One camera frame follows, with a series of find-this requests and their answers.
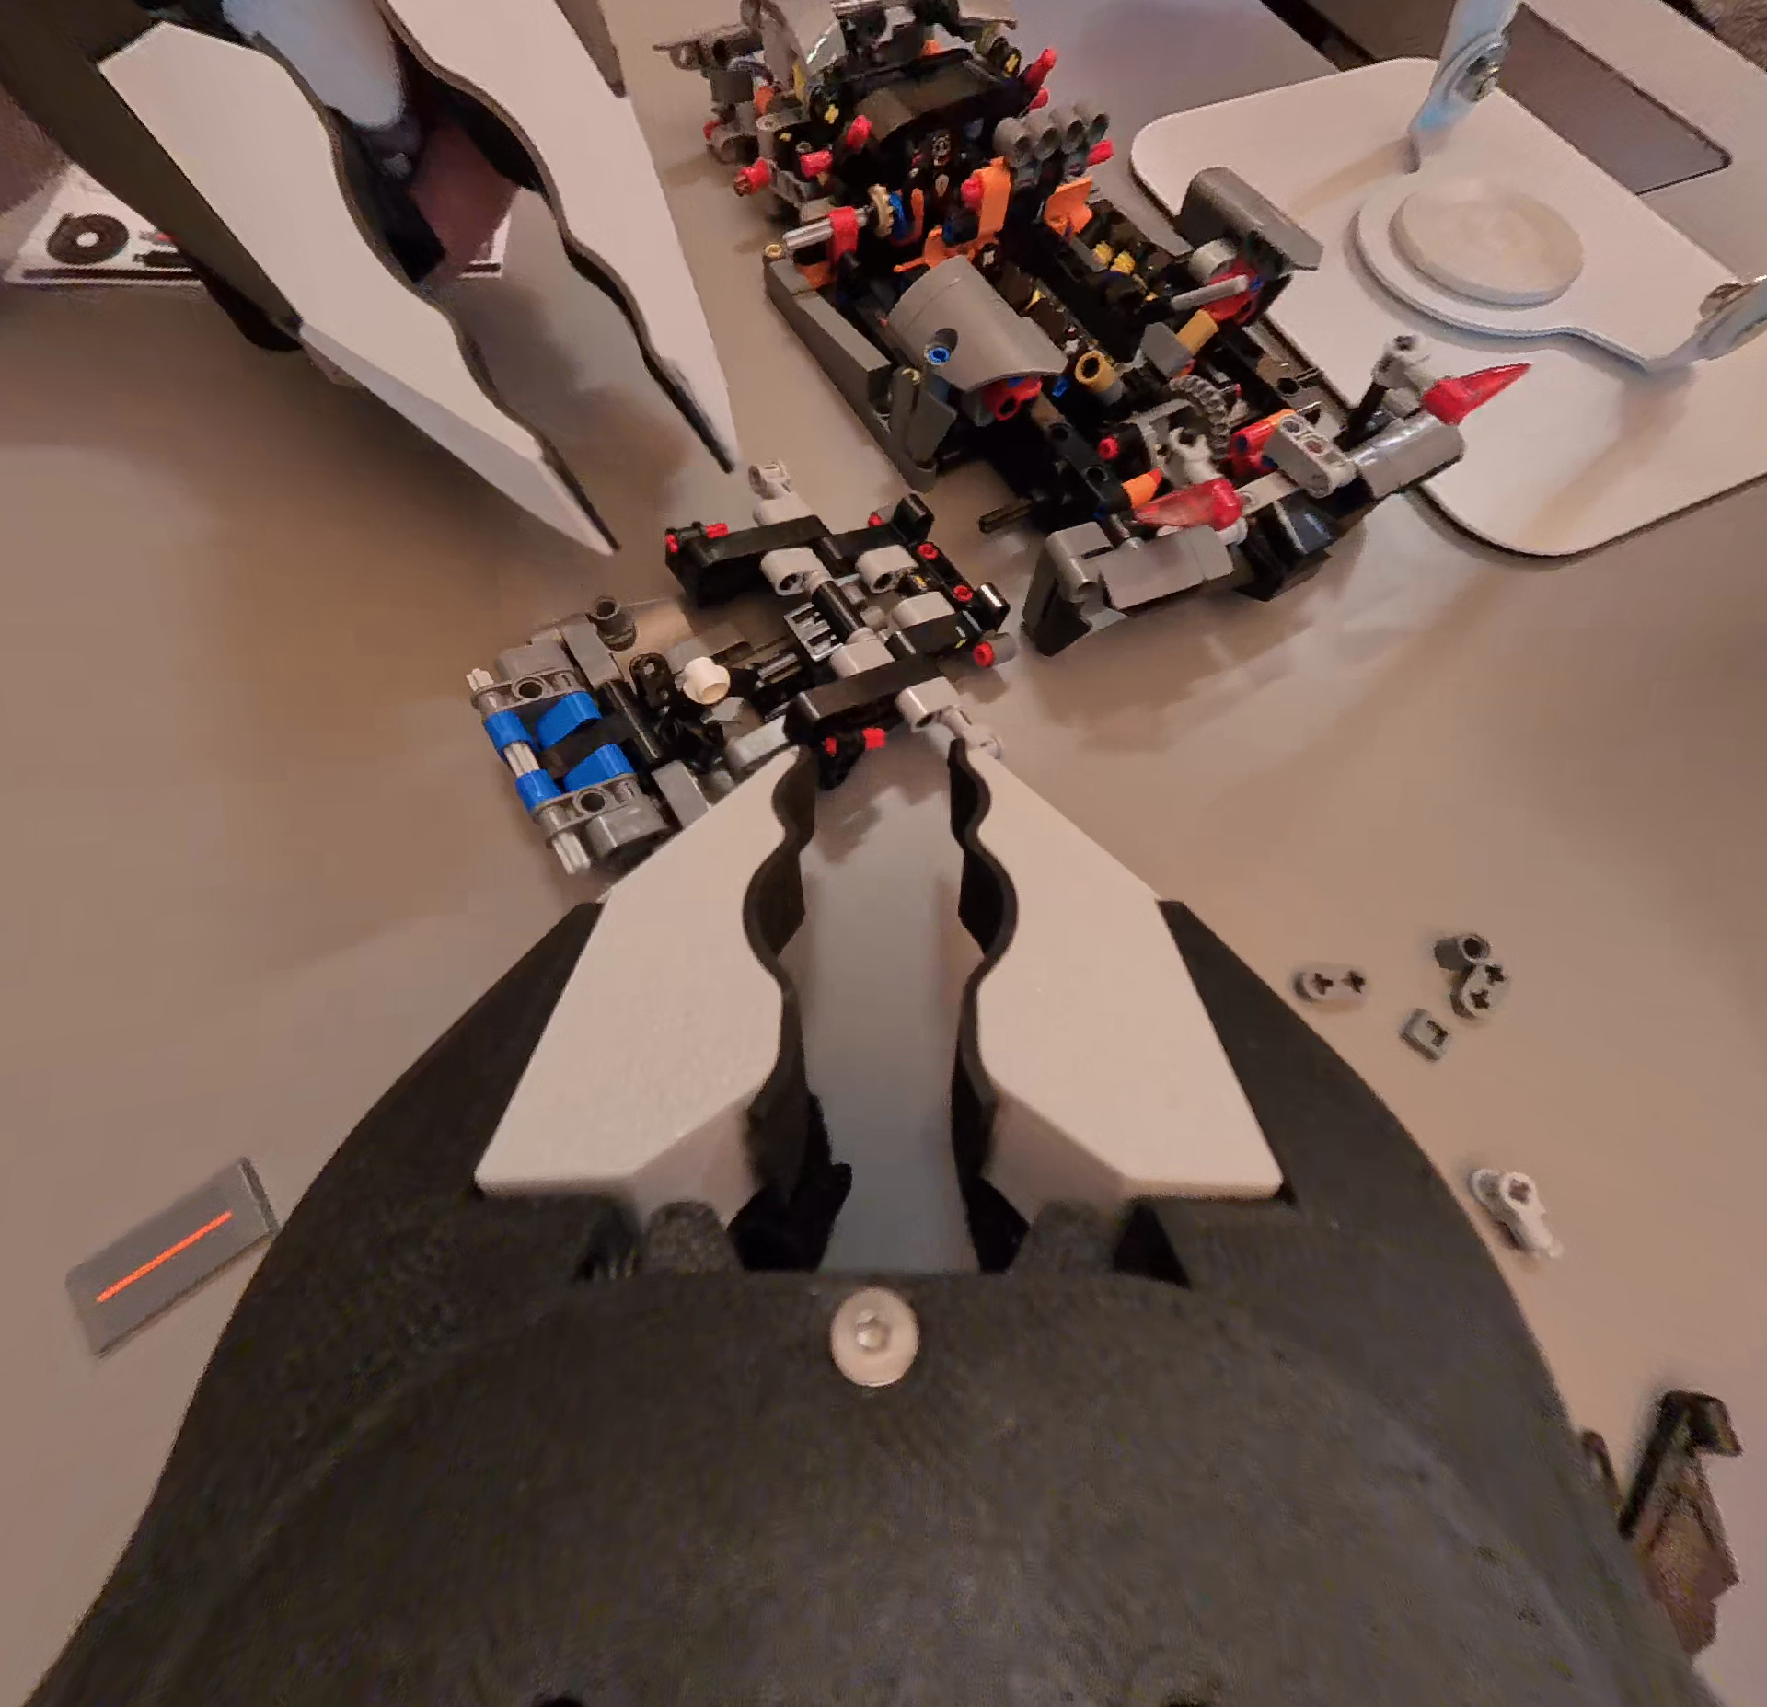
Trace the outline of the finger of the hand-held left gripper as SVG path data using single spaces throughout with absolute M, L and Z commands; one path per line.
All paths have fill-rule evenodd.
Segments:
M 519 142 L 571 268 L 625 312 L 645 372 L 731 472 L 731 392 L 617 52 L 571 20 L 599 0 L 384 6 L 411 57 Z
M 368 228 L 332 111 L 279 57 L 160 20 L 99 72 L 293 307 L 311 357 L 532 519 L 614 552 L 556 446 L 491 392 L 465 332 Z

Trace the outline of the large lego vehicle chassis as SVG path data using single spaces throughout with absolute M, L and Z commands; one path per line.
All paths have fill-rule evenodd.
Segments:
M 1049 103 L 1014 0 L 740 0 L 662 44 L 703 147 L 779 220 L 763 297 L 907 480 L 983 459 L 1044 547 L 1022 635 L 1060 655 L 1183 594 L 1277 600 L 1382 501 L 1466 458 L 1530 368 L 1449 374 L 1394 334 L 1362 400 L 1261 325 L 1322 245 L 1229 167 L 1171 235 L 1099 185 L 1109 117 Z

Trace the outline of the lego sub-assembly with blue parts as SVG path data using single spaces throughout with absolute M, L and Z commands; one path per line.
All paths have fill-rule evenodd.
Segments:
M 470 673 L 471 715 L 566 876 L 617 876 L 782 753 L 819 792 L 896 730 L 1002 756 L 959 677 L 1014 657 L 1005 600 L 972 586 L 903 497 L 828 530 L 782 463 L 747 471 L 750 527 L 666 530 L 683 634 L 614 594 Z

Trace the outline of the white metal book stand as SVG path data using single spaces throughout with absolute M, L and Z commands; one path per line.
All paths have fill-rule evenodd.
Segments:
M 1496 87 L 1514 15 L 1456 0 L 1440 60 L 1171 111 L 1129 173 L 1177 213 L 1235 167 L 1321 240 L 1271 325 L 1346 404 L 1397 334 L 1454 374 L 1526 362 L 1424 490 L 1487 547 L 1588 555 L 1764 480 L 1764 277 Z

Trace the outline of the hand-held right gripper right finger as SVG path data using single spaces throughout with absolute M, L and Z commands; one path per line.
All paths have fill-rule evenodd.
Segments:
M 1118 1228 L 1156 1201 L 1268 1203 L 1282 1166 L 1171 908 L 1005 760 L 955 746 L 955 1171 L 978 1268 L 1060 1203 Z

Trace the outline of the light grey lego connector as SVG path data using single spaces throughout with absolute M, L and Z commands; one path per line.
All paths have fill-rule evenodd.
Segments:
M 1555 1259 L 1559 1237 L 1543 1211 L 1537 1186 L 1521 1171 L 1472 1171 L 1475 1203 L 1496 1223 L 1518 1258 Z

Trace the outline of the printed marker sheet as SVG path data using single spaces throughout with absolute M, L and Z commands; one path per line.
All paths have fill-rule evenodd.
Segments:
M 90 173 L 64 162 L 35 226 L 2 263 L 13 287 L 192 287 L 197 272 L 176 240 L 150 228 Z

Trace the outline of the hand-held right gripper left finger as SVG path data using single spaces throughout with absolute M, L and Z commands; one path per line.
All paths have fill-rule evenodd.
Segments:
M 786 749 L 599 904 L 471 1171 L 482 1197 L 583 1193 L 634 1223 L 703 1203 L 747 1268 L 826 1259 L 849 1171 L 782 971 L 812 810 L 817 767 Z

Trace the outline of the dark grey tile orange stripe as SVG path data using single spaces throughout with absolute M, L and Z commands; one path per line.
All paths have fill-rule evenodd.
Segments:
M 235 1156 L 213 1171 L 200 1186 L 69 1268 L 64 1290 L 90 1355 L 115 1351 L 275 1233 L 279 1216 L 252 1162 Z

